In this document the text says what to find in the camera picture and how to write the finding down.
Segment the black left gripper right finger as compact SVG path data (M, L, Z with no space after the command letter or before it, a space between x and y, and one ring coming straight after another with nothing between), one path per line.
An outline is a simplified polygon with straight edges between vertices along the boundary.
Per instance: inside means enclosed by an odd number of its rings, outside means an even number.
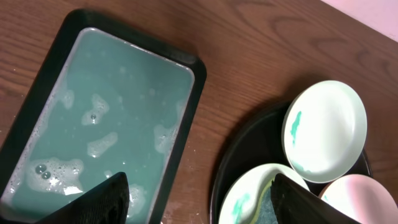
M271 202L278 224L359 224L284 174L271 184Z

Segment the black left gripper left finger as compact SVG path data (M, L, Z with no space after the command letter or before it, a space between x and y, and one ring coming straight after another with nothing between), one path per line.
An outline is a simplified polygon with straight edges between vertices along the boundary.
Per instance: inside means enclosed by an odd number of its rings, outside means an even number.
M125 224L129 206L126 174L118 172L39 224Z

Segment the green yellow sponge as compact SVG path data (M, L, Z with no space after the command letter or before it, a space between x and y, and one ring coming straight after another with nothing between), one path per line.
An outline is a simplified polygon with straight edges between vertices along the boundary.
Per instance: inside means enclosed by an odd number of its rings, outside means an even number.
M271 179L262 189L256 205L256 210L250 224L278 224L274 207L271 200L271 186L274 179Z

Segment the mint green plate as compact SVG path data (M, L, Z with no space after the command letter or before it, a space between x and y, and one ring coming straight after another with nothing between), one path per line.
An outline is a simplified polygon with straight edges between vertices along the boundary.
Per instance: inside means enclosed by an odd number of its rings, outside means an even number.
M308 185L293 169L276 163L263 164L244 173L229 188L223 200L219 223L249 223L256 210L262 189L277 174L284 174L306 190Z
M346 174L366 142L367 114L359 95L336 80L318 82L290 104L282 125L282 148L303 179L323 184Z

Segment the white pink plate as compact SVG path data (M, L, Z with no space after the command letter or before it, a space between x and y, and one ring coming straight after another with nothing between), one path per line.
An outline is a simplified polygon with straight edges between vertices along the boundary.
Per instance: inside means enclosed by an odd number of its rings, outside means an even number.
M397 224L397 204L387 189L365 175L350 174L328 184L319 197L360 223Z

